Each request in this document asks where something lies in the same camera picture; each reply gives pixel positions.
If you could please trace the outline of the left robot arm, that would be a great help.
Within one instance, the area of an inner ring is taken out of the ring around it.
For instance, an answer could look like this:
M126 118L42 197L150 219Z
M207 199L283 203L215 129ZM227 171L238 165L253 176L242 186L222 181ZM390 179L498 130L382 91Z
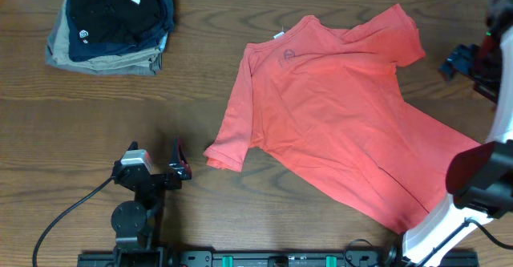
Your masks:
M134 141L112 170L113 181L134 192L133 200L118 205L111 215L115 231L115 266L178 266L176 255L159 244L167 191L182 188L192 170L175 139L168 170L152 174L149 153Z

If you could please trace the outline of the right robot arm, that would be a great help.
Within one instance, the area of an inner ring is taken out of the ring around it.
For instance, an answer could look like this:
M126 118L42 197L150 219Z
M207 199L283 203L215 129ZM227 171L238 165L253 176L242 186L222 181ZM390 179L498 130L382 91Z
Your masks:
M512 210L512 0L491 0L486 24L482 45L458 46L439 70L446 79L465 75L475 91L497 104L487 142L451 161L444 199L397 238L378 266L478 267L475 252L454 247Z

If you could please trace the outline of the red t-shirt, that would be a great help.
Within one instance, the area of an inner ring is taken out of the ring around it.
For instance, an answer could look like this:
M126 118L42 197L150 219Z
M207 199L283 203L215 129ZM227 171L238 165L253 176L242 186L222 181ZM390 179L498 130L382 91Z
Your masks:
M239 172L260 148L388 229L415 227L445 196L452 159L476 146L403 99L396 71L424 54L399 5L350 30L309 15L248 44L208 165Z

